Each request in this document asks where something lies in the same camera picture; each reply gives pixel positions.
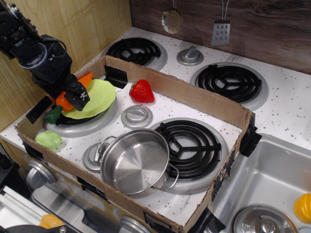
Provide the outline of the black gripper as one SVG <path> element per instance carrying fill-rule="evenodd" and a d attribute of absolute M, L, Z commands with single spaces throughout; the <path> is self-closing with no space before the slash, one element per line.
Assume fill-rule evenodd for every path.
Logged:
<path fill-rule="evenodd" d="M 53 97 L 65 91 L 65 99 L 77 111 L 82 111 L 90 97 L 86 88 L 71 73 L 72 59 L 65 44 L 43 35 L 36 45 L 41 54 L 24 64 L 24 68 L 32 73 L 35 84 Z"/>

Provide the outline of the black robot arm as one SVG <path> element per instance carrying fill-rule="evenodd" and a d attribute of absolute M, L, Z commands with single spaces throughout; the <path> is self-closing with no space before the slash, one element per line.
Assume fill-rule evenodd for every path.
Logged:
<path fill-rule="evenodd" d="M 0 50 L 32 74 L 33 82 L 57 98 L 65 99 L 78 111 L 90 100 L 86 87 L 71 73 L 72 59 L 66 45 L 49 35 L 39 35 L 30 19 L 13 3 L 0 2 Z"/>

